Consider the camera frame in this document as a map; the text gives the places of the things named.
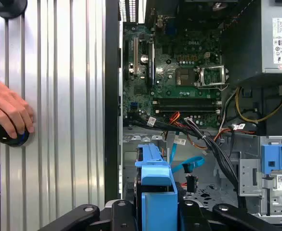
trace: finger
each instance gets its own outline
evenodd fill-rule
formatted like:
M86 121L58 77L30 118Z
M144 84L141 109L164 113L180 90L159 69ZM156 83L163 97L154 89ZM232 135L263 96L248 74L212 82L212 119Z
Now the finger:
M17 109L17 111L20 113L27 130L30 133L34 132L35 130L33 127L33 121L30 115L28 114L28 110L26 110L26 108L21 104L21 102L17 101L13 96L6 96L6 100L8 103L14 106Z
M0 124L3 126L3 128L11 138L17 138L13 124L11 123L9 117L2 110L0 110Z
M32 118L32 121L33 121L33 116L34 116L34 111L33 109L29 106L29 104L23 100L17 93L13 92L12 93L12 96L18 101L20 102L23 107L25 107L25 109L27 110L28 114L29 114L29 117Z
M17 132L24 134L25 123L18 110L3 98L0 98L0 109L12 120Z

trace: motherboard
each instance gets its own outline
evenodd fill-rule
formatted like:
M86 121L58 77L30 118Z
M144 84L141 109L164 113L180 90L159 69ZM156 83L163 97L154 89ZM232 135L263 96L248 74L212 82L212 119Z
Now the motherboard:
M201 128L220 125L220 30L177 33L144 25L124 27L123 115L168 122L180 112Z

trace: expansion slot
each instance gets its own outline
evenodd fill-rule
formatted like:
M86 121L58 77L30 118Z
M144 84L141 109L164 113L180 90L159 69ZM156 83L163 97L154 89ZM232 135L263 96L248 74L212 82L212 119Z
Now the expansion slot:
M155 44L148 44L148 78L149 87L155 85Z
M139 63L139 38L135 37L133 39L133 57L134 57L134 74L137 74L138 63Z

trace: yellow wire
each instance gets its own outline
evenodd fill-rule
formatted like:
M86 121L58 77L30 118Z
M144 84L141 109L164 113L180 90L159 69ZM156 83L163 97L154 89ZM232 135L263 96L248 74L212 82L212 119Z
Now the yellow wire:
M270 117L272 117L274 114L277 113L277 111L279 111L279 109L282 107L282 103L279 105L279 107L272 111L269 115L265 116L264 118L261 118L261 119L257 119L257 120L253 120L253 119L248 119L246 117L244 117L242 114L241 114L241 110L239 108L239 93L240 93L240 88L237 88L236 89L236 95L235 95L235 104L236 104L236 109L237 109L237 112L238 114L241 116L241 118L244 120L244 121L247 121L247 122L253 122L253 123L258 123L258 122L262 122Z

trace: pcie slot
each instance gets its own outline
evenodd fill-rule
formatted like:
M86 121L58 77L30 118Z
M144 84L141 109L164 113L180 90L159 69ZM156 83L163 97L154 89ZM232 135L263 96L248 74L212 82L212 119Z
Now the pcie slot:
M139 38L135 37L133 39L133 56L134 56L134 74L137 74L138 63L139 63Z

